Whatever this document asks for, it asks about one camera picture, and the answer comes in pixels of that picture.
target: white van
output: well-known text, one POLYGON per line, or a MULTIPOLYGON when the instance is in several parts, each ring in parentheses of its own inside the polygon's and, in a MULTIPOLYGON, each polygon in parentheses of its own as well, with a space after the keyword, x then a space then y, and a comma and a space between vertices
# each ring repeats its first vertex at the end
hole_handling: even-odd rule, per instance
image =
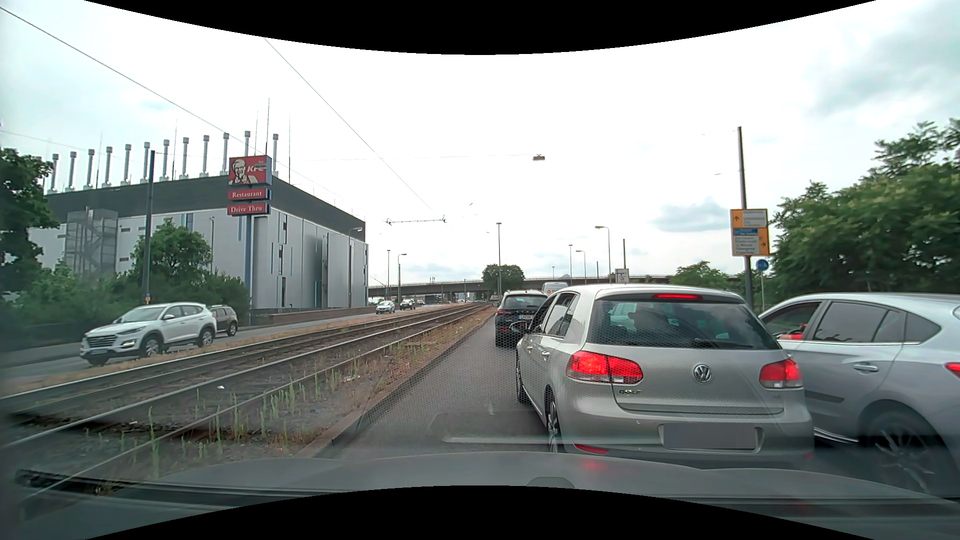
POLYGON ((546 295, 551 295, 557 292, 560 289, 569 287, 567 282, 546 282, 543 284, 543 293, 546 295))

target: yellow direction sign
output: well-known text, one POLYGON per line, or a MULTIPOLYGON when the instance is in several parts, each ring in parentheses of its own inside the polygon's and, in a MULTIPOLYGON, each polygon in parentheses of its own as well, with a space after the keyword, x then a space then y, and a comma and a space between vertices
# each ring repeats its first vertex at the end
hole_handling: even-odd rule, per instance
POLYGON ((730 228, 734 257, 770 255, 766 209, 730 210, 730 228))

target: rear window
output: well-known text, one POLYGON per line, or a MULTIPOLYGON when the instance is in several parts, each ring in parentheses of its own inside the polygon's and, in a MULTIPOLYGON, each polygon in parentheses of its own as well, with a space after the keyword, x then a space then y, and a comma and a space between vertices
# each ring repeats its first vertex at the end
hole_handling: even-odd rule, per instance
POLYGON ((742 304, 616 299, 594 303, 588 342, 680 349, 780 348, 742 304))
POLYGON ((539 294, 517 294, 503 299, 502 309, 536 309, 546 300, 539 294))

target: overpass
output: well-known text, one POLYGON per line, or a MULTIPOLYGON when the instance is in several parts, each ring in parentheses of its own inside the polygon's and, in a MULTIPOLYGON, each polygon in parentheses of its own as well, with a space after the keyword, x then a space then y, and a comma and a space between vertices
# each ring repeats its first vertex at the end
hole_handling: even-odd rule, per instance
MULTIPOLYGON (((669 283, 670 279, 673 276, 631 276, 631 283, 669 283)), ((586 283, 606 283, 610 279, 607 276, 596 276, 587 277, 586 283)), ((731 282, 736 282, 738 279, 734 276, 730 277, 731 282)), ((529 289, 543 289, 543 284, 546 282, 568 282, 571 285, 580 285, 584 284, 584 278, 573 278, 573 279, 563 279, 563 278, 527 278, 523 282, 523 288, 529 289)), ((368 295, 372 298, 384 296, 384 287, 382 285, 371 286, 368 290, 368 295)), ((420 296, 424 294, 441 294, 447 300, 453 300, 457 293, 462 292, 496 292, 489 291, 486 285, 483 284, 481 280, 461 280, 458 282, 427 282, 427 283, 401 283, 400 284, 400 293, 403 296, 420 296)), ((396 296, 396 283, 390 284, 390 293, 391 296, 396 296)))

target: wheel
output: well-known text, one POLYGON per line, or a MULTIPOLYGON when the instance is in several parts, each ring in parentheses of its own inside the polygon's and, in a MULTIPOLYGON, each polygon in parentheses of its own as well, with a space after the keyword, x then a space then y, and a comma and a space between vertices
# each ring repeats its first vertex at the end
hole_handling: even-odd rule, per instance
POLYGON ((155 333, 152 333, 147 337, 143 338, 143 343, 140 345, 141 358, 157 356, 163 351, 164 351, 163 340, 160 339, 160 337, 155 333))
POLYGON ((956 497, 956 464, 934 429, 905 410, 882 412, 867 426, 866 447, 876 481, 927 495, 956 497))
POLYGON ((197 347, 202 349, 210 345, 213 345, 213 330, 210 327, 204 327, 200 331, 200 336, 197 337, 197 347))
POLYGON ((557 416, 557 400, 549 394, 546 405, 547 448, 552 454, 564 454, 564 443, 560 436, 560 417, 557 416))
POLYGON ((529 405, 530 398, 527 397, 526 391, 523 389, 523 378, 520 376, 520 358, 516 359, 516 400, 520 402, 521 405, 529 405))

